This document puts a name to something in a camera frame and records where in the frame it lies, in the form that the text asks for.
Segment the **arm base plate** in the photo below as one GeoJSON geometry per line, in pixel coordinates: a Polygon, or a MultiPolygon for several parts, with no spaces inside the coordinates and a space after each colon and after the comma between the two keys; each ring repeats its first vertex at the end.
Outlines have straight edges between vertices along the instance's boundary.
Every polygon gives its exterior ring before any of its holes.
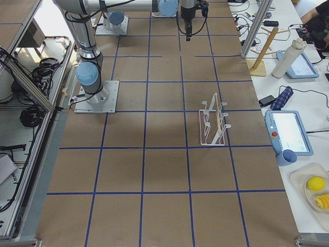
{"type": "Polygon", "coordinates": [[[91,99],[86,100],[90,97],[83,96],[78,99],[80,103],[75,104],[74,112],[77,114],[101,114],[111,113],[114,114],[116,111],[117,96],[119,91],[119,81],[102,81],[103,89],[94,95],[91,99]]]}
{"type": "Polygon", "coordinates": [[[119,25],[114,25],[108,20],[104,21],[104,17],[100,17],[100,21],[96,28],[96,36],[126,36],[128,22],[128,16],[125,16],[123,22],[119,25]]]}

